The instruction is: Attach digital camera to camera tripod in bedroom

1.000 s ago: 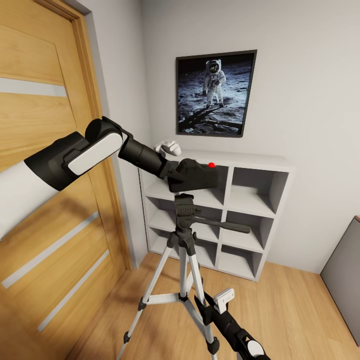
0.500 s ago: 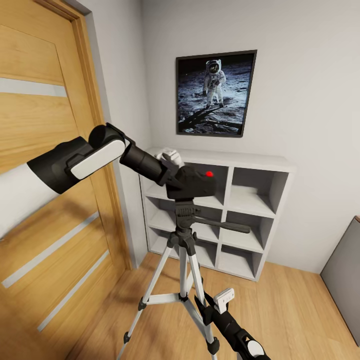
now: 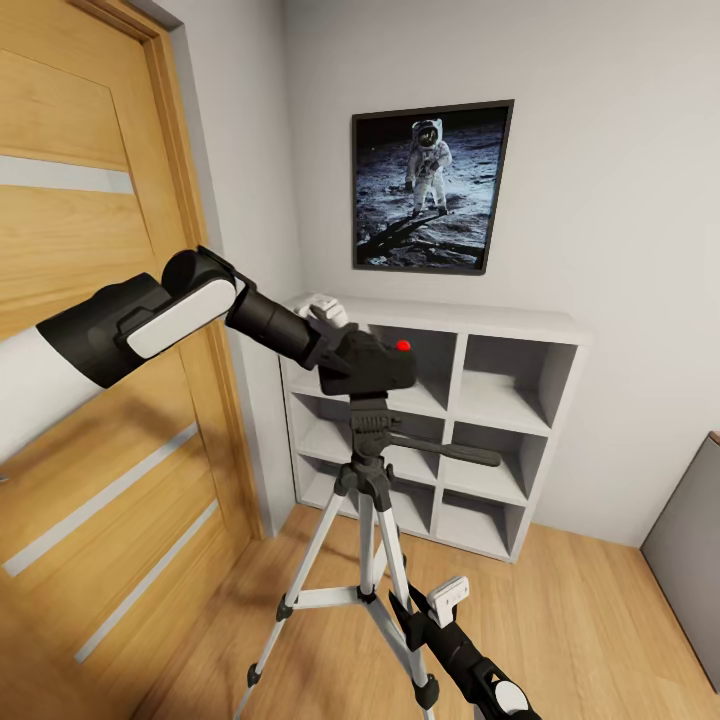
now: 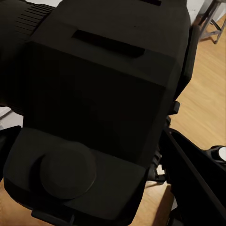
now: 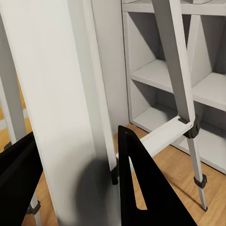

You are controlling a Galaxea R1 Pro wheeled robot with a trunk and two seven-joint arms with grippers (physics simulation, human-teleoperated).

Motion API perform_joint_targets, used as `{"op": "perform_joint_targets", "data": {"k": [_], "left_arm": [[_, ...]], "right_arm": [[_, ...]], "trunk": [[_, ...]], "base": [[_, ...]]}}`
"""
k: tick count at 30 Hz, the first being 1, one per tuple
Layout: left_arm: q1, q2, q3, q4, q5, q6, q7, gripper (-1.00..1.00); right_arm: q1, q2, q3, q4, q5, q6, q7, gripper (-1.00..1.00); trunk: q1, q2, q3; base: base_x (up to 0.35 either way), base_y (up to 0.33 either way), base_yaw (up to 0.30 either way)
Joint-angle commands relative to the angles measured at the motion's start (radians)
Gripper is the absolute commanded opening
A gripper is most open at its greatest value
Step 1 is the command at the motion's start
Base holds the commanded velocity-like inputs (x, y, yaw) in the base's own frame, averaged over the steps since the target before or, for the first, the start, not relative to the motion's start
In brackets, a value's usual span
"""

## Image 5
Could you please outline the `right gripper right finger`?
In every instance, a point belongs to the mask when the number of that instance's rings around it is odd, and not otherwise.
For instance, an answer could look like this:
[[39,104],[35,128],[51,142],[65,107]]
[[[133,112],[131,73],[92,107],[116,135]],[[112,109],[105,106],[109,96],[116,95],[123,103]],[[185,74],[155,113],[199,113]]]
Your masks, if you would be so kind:
[[[121,226],[197,226],[136,133],[119,125]],[[147,206],[137,208],[129,157]]]

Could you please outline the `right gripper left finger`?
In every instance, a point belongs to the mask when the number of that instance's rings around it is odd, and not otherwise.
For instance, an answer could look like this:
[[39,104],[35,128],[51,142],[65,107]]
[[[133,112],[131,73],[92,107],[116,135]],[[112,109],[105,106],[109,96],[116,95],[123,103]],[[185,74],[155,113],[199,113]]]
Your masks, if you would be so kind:
[[33,131],[0,153],[0,226],[21,226],[42,172]]

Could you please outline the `camera tripod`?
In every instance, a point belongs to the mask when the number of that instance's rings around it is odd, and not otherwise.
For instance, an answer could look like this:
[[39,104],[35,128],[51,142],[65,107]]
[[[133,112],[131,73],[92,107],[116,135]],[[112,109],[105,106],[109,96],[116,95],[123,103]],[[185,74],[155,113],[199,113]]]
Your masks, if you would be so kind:
[[[178,116],[140,141],[153,157],[186,137],[206,212],[180,0],[152,3]],[[27,135],[17,79],[58,225],[121,226],[119,153],[92,0],[0,0],[0,105],[11,140],[4,150]],[[40,207],[35,190],[26,214],[37,226]]]

